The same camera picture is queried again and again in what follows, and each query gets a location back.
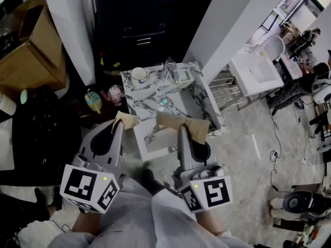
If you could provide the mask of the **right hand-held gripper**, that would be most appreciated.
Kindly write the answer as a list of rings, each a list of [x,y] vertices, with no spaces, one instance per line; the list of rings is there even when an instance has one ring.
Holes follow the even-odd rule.
[[[213,146],[205,143],[205,164],[198,161],[198,143],[191,138],[186,125],[177,134],[177,158],[180,167],[173,173],[178,190],[191,213],[211,210],[233,202],[231,178],[218,163]]]

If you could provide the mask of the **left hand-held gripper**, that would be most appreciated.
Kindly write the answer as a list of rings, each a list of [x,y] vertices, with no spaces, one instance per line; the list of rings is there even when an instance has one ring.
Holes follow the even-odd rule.
[[[122,186],[118,162],[124,124],[121,120],[113,122],[106,121],[90,130],[82,141],[79,153],[64,169],[60,195],[83,213],[106,213]],[[109,169],[87,159],[108,152]]]

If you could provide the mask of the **tan paper piece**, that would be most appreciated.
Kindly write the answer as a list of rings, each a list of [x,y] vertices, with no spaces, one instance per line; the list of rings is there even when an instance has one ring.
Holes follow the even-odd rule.
[[[113,127],[112,127],[111,133],[113,133],[115,131],[115,129],[117,128],[117,123],[120,121],[122,122],[125,130],[131,129],[131,128],[135,127],[136,125],[138,125],[137,116],[118,111],[116,114],[116,117],[113,121]]]
[[[182,125],[185,125],[188,128],[191,139],[199,144],[205,144],[210,126],[210,121],[208,120],[182,117],[160,111],[157,112],[156,123],[174,130],[179,130]]]

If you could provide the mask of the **white cup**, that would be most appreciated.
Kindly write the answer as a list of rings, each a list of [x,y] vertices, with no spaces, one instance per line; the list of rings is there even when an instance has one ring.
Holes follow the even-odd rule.
[[[130,73],[131,83],[135,88],[142,88],[146,84],[149,72],[142,67],[132,69]]]

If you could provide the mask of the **person's right forearm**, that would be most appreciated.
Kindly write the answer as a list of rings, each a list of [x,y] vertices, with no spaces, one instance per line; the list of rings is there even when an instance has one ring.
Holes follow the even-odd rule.
[[[197,212],[195,213],[195,218],[198,224],[214,236],[221,236],[226,232],[225,227],[217,218],[216,212],[213,209]]]

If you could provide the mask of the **person's left forearm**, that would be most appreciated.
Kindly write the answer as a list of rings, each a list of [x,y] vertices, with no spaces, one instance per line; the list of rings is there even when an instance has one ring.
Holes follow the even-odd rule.
[[[100,220],[101,220],[100,213],[80,212],[72,227],[72,231],[74,233],[84,232],[97,236],[101,233]]]

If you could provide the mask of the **yellow and blue toy bottle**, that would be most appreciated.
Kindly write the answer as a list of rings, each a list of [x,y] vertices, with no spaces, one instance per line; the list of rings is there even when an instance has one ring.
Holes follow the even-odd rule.
[[[88,89],[86,95],[85,95],[85,101],[88,107],[98,114],[101,114],[101,108],[102,108],[102,101],[100,96],[94,92]]]

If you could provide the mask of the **pink toy bottle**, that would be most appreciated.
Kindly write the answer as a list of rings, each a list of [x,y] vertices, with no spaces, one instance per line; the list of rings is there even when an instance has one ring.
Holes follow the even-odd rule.
[[[123,89],[119,85],[112,85],[108,90],[108,97],[115,106],[121,106]]]

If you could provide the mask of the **person's black shoe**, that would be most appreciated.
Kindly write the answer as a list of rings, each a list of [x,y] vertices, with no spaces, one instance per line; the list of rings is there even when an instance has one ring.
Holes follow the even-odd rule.
[[[138,182],[140,185],[145,188],[152,196],[156,195],[163,189],[165,189],[164,185],[162,185],[159,181],[155,179],[154,173],[149,168],[150,163],[145,162],[140,169],[138,170]]]

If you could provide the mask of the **black counter cabinet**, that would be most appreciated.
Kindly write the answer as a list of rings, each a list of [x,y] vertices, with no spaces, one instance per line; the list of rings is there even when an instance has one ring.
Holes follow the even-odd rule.
[[[12,118],[13,170],[0,170],[0,185],[58,185],[81,144],[78,115],[46,85],[27,92]]]

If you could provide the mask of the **marble sink vanity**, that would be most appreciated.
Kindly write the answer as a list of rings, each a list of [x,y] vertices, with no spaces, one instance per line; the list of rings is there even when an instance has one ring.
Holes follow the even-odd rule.
[[[138,117],[134,127],[139,152],[143,161],[152,160],[177,150],[177,132],[156,123],[157,112],[210,121],[208,136],[218,137],[226,133],[212,92],[196,62],[179,63],[177,69],[190,69],[194,80],[175,84],[170,78],[163,79],[163,66],[147,67],[146,84],[135,88],[130,71],[121,73],[127,106],[131,115]],[[162,106],[160,100],[168,99]]]

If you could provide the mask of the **chrome rack stand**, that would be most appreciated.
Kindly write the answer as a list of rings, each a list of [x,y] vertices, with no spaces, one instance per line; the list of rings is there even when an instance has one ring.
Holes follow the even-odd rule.
[[[260,100],[262,94],[245,96],[229,70],[220,71],[209,83],[209,88],[220,111],[236,107],[239,111]]]

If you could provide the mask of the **white and green soap dish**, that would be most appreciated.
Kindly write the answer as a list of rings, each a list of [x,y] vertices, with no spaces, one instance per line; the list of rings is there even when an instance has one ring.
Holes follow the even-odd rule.
[[[194,80],[190,69],[178,69],[177,74],[180,83]]]

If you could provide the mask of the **person's grey shirt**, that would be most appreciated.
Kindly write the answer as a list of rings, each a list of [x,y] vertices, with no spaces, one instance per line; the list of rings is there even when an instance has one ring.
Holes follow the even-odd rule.
[[[163,189],[152,196],[125,178],[110,209],[101,215],[101,233],[66,232],[47,248],[252,248],[226,230],[214,236],[186,212],[183,200]]]

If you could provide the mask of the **chrome faucet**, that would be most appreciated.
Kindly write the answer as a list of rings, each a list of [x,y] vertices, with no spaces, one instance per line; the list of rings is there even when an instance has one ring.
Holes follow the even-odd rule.
[[[170,75],[171,76],[171,79],[172,81],[175,83],[175,84],[179,84],[180,83],[180,78],[179,78],[179,75],[178,75],[178,72],[177,72],[177,63],[171,58],[171,57],[168,57],[164,63],[164,67],[167,71],[167,76]]]

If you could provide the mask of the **white inset basin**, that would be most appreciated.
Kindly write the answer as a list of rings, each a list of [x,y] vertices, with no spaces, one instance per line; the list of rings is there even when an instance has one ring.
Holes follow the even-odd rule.
[[[14,170],[12,118],[0,123],[0,171]]]

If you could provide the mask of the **white square sink basin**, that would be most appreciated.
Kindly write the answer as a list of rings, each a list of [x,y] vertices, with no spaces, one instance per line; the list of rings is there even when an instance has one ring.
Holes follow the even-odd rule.
[[[284,85],[273,62],[259,44],[244,44],[228,63],[228,66],[245,97]]]

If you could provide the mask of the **white plastic jug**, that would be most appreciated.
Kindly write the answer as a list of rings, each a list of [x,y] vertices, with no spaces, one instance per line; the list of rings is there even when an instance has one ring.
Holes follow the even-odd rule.
[[[0,92],[0,110],[9,116],[13,116],[16,112],[17,105],[14,101]]]

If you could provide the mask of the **grey round backpack unit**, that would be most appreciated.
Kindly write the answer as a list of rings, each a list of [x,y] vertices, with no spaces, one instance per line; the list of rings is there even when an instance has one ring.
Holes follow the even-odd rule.
[[[312,193],[308,191],[294,191],[283,200],[282,207],[290,213],[305,213],[312,201]]]

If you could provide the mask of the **large cardboard box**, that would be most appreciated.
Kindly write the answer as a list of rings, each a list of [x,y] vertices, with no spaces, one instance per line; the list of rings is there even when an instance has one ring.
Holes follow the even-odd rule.
[[[26,0],[0,20],[0,92],[66,86],[66,57],[46,0]]]

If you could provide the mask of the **white table with black legs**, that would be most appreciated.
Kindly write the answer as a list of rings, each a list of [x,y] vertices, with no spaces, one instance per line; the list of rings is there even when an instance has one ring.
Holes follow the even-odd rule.
[[[279,63],[283,64],[292,79],[298,79],[303,76],[299,65],[292,59],[289,59],[287,54],[280,54]]]

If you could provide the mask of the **white curved faucet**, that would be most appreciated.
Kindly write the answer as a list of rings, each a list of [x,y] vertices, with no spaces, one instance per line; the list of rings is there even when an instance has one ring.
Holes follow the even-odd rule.
[[[276,35],[269,36],[261,46],[271,61],[279,60],[285,53],[285,44],[282,38]]]

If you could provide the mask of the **white round backpack unit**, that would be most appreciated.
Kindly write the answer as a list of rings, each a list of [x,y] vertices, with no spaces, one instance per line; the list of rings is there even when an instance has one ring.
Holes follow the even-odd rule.
[[[316,104],[323,104],[331,99],[331,79],[315,79],[312,84],[313,100]]]

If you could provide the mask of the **tall black cabinet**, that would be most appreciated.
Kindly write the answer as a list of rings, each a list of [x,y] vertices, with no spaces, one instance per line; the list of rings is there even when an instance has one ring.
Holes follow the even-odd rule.
[[[130,70],[164,63],[168,57],[182,62],[211,1],[96,0],[104,67]]]

